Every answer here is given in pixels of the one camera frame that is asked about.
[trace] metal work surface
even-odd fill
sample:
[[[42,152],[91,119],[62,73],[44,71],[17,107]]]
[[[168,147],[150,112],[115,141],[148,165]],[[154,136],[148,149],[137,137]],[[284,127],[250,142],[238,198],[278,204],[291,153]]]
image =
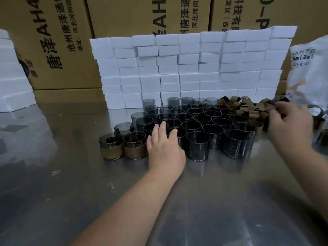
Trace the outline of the metal work surface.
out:
[[[104,162],[98,139],[140,110],[0,113],[0,245],[68,245],[133,186],[148,158]],[[264,133],[245,161],[187,160],[148,245],[328,245],[327,231]]]

